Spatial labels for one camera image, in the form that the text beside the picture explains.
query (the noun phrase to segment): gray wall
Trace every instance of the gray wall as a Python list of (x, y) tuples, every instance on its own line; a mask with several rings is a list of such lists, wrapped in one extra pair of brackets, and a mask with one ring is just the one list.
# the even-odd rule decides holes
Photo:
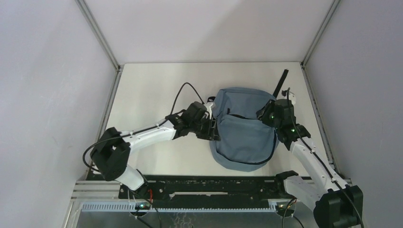
[(115, 72), (73, 0), (3, 0), (0, 21), (0, 227), (58, 228)]
[(401, 227), (403, 1), (343, 1), (307, 65), (341, 172), (370, 227)]

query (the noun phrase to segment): white tabletop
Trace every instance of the white tabletop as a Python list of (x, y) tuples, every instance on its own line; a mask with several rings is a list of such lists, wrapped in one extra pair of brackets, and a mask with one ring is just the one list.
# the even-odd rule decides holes
[[(141, 128), (169, 114), (184, 82), (190, 82), (206, 101), (219, 89), (249, 87), (273, 93), (284, 69), (289, 73), (282, 90), (291, 87), (297, 97), (295, 116), (312, 135), (326, 157), (308, 90), (298, 62), (285, 63), (166, 63), (125, 64), (109, 116), (107, 128), (118, 131)], [(175, 111), (199, 101), (187, 85), (179, 95)], [(308, 176), (302, 164), (280, 143), (271, 160), (252, 172), (228, 170), (212, 157), (209, 142), (190, 133), (173, 141), (160, 142), (136, 152), (129, 165), (143, 174), (200, 176), (274, 176), (294, 170)]]

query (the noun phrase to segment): metal corner post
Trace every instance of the metal corner post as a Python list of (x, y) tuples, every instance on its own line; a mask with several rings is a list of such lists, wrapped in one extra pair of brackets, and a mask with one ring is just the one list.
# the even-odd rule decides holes
[(109, 60), (111, 61), (112, 65), (116, 69), (119, 70), (119, 63), (117, 62), (110, 46), (108, 45), (104, 34), (101, 32), (93, 14), (91, 13), (87, 3), (85, 0), (75, 0), (78, 7), (80, 8), (81, 13), (86, 18), (91, 30), (93, 31), (96, 39), (98, 40), (99, 44), (102, 46), (102, 49), (105, 51), (106, 55), (108, 56)]
[(323, 22), (319, 27), (319, 30), (315, 34), (314, 40), (312, 41), (311, 45), (309, 46), (308, 51), (305, 54), (304, 59), (301, 62), (303, 68), (305, 68), (309, 59), (311, 58), (313, 51), (315, 50), (317, 44), (319, 43), (323, 33), (326, 30), (326, 27), (328, 26), (330, 20), (332, 19), (333, 15), (336, 12), (341, 1), (342, 0), (333, 0), (332, 5), (330, 6), (329, 10), (327, 11), (325, 18), (323, 19)]

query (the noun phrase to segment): backpack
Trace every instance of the backpack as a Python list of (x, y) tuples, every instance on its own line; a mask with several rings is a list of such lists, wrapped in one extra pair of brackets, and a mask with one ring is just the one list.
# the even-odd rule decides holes
[(230, 170), (254, 171), (264, 166), (278, 145), (275, 129), (257, 119), (256, 112), (276, 98), (262, 90), (231, 87), (210, 97), (215, 107), (220, 141), (210, 141), (213, 158)]

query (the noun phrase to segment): black strap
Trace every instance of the black strap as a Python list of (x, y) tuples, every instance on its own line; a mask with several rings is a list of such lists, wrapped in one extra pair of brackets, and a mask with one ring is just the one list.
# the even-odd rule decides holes
[(214, 96), (211, 96), (211, 97), (207, 98), (207, 102), (213, 102), (214, 100), (215, 100)]
[(260, 161), (260, 162), (242, 162), (242, 161), (240, 162), (240, 161), (234, 161), (234, 160), (232, 160), (232, 159), (229, 159), (227, 156), (225, 156), (224, 154), (220, 153), (219, 151), (217, 151), (217, 153), (218, 153), (219, 155), (223, 156), (224, 158), (226, 158), (227, 160), (231, 161), (231, 162), (237, 162), (237, 163), (242, 163), (242, 164), (246, 164), (246, 165), (261, 165), (261, 164), (266, 163), (267, 161), (269, 161), (269, 160), (271, 159), (271, 157), (272, 157), (273, 154), (274, 154), (274, 150), (275, 150), (275, 148), (276, 148), (276, 143), (277, 143), (277, 134), (276, 134), (276, 132), (274, 132), (273, 149), (271, 150), (271, 154), (270, 154), (270, 156), (269, 156), (268, 158), (266, 158), (265, 160)]
[(275, 98), (277, 98), (277, 95), (280, 92), (280, 89), (283, 86), (284, 81), (286, 80), (287, 74), (288, 74), (288, 70), (285, 69), (284, 72), (283, 72), (283, 75), (281, 76), (280, 80), (278, 81), (276, 89), (274, 90), (273, 96)]

